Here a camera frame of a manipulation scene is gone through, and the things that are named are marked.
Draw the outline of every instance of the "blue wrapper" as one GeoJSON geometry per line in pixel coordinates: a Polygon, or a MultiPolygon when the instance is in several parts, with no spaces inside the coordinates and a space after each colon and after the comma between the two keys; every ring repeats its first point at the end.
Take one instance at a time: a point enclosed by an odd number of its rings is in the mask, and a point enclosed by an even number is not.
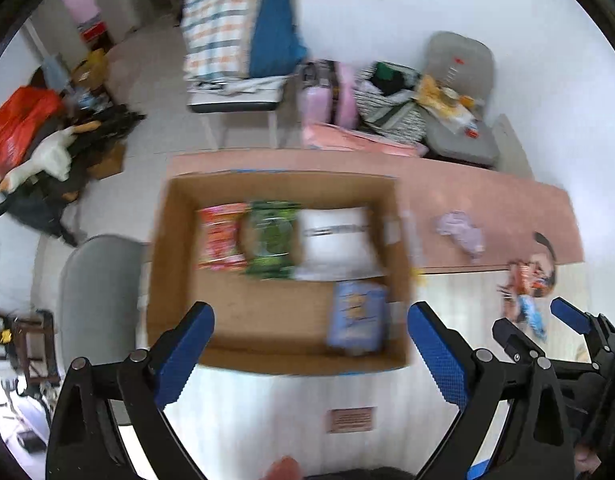
{"type": "Polygon", "coordinates": [[[353,353],[380,350],[385,335],[386,299],[387,289],[378,283],[337,283],[328,345],[353,353]]]}

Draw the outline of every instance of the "blue cushion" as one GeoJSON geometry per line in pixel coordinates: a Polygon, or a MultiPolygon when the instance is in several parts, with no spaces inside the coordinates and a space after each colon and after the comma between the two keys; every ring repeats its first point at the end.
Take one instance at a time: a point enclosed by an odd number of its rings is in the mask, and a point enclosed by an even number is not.
{"type": "Polygon", "coordinates": [[[294,28],[290,0],[262,0],[250,52],[250,77],[294,72],[307,50],[294,28]]]}

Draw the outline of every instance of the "gray chair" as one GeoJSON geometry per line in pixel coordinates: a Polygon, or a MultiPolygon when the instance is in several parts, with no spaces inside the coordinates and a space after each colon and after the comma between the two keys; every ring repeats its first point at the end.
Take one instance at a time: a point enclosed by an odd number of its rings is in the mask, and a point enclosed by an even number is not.
{"type": "MultiPolygon", "coordinates": [[[[58,346],[65,371],[77,357],[94,364],[123,361],[136,349],[138,298],[146,245],[116,235],[87,240],[61,276],[58,346]]],[[[119,425],[129,424],[113,401],[119,425]]]]}
{"type": "MultiPolygon", "coordinates": [[[[452,77],[452,89],[487,104],[494,87],[494,57],[484,44],[453,32],[436,32],[430,38],[425,57],[425,73],[441,82],[456,65],[455,59],[463,60],[452,77]]],[[[483,110],[475,114],[479,130],[476,139],[452,133],[427,110],[422,109],[421,115],[427,124],[429,158],[466,162],[483,168],[496,164],[499,149],[491,129],[482,120],[483,110]]]]}

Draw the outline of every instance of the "red plastic bag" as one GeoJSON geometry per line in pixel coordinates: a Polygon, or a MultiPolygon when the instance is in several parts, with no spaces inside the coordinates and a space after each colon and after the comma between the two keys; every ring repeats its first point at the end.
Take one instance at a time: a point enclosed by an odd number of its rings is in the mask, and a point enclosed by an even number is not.
{"type": "Polygon", "coordinates": [[[65,107],[53,90],[21,86],[0,107],[0,176],[23,162],[34,135],[65,107]]]}

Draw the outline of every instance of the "cardboard box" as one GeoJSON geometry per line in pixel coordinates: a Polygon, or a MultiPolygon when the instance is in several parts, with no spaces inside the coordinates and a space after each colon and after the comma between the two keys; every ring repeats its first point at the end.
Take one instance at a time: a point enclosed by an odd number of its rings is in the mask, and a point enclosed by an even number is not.
{"type": "Polygon", "coordinates": [[[94,164],[87,168],[87,173],[90,177],[97,180],[122,173],[125,149],[126,147],[123,142],[117,142],[112,146],[109,152],[103,155],[103,158],[98,164],[94,164]]]}
{"type": "Polygon", "coordinates": [[[292,200],[305,208],[368,206],[371,235],[401,313],[411,298],[407,241],[398,215],[398,181],[387,176],[319,171],[236,171],[172,178],[155,233],[147,332],[150,344],[173,328],[195,301],[216,315],[201,356],[205,365],[265,374],[377,372],[407,364],[404,317],[378,354],[337,353],[325,343],[334,283],[259,280],[239,272],[199,269],[198,210],[251,200],[292,200]]]}

